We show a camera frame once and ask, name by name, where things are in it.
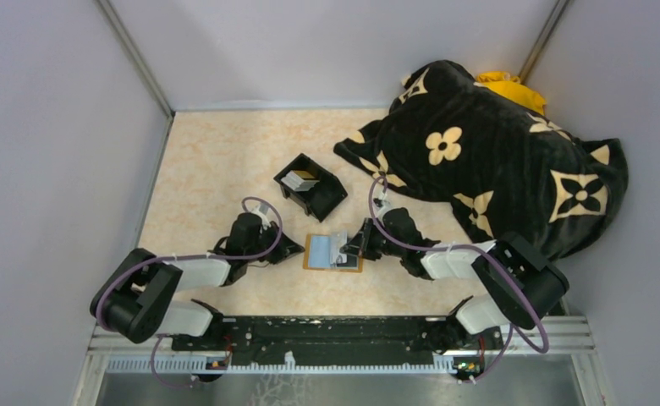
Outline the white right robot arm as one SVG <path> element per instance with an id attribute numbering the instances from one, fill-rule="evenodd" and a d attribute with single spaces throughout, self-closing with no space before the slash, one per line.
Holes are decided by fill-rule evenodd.
<path id="1" fill-rule="evenodd" d="M 369 261 L 393 256 L 410 275 L 426 280 L 481 282 L 486 294 L 463 300 L 450 313 L 448 339 L 457 348 L 470 348 L 495 326 L 535 328 L 569 291 L 567 277 L 517 233 L 478 244 L 445 244 L 424 237 L 405 208 L 368 217 L 339 252 Z"/>

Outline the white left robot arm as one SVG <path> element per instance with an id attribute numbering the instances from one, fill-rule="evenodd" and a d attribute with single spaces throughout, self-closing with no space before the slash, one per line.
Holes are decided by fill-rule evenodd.
<path id="1" fill-rule="evenodd" d="M 90 313 L 98 326 L 132 343 L 185 335 L 213 350 L 225 338 L 223 324 L 214 321 L 219 311 L 198 299 L 176 300 L 174 295 L 200 287 L 227 287 L 256 262 L 277 265 L 303 252 L 279 223 L 261 213 L 244 212 L 229 235 L 205 254 L 159 257 L 146 249 L 131 250 L 97 291 Z"/>

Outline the black plastic card box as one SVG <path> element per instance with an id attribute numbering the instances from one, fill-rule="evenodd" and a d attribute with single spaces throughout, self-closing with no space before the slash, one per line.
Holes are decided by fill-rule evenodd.
<path id="1" fill-rule="evenodd" d="M 301 207 L 308 217 L 323 222 L 348 196 L 337 176 L 300 153 L 273 180 L 285 199 Z"/>

